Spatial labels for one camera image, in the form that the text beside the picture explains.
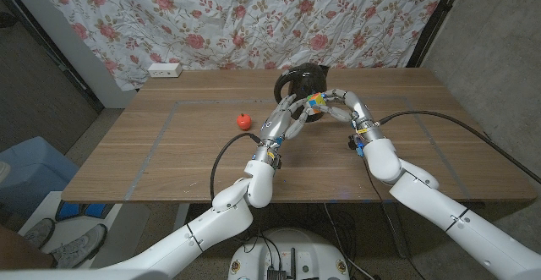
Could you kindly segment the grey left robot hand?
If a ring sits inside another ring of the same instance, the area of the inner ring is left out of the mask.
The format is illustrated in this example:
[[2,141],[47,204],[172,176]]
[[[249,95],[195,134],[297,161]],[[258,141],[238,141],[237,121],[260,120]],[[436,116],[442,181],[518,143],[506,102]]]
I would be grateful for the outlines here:
[[260,130],[260,144],[253,159],[275,166],[278,149],[284,140],[294,138],[303,128],[309,115],[308,99],[296,100],[296,95],[286,96],[265,120]]

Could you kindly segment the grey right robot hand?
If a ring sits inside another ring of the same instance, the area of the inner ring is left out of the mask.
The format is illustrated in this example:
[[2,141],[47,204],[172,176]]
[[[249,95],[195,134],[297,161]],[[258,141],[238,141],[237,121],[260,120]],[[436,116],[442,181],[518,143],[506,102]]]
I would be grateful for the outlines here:
[[351,124],[357,134],[368,142],[385,138],[369,109],[354,92],[332,89],[324,92],[322,96],[325,102],[341,102],[348,110],[327,104],[315,104],[311,107],[313,110],[328,113],[340,122]]

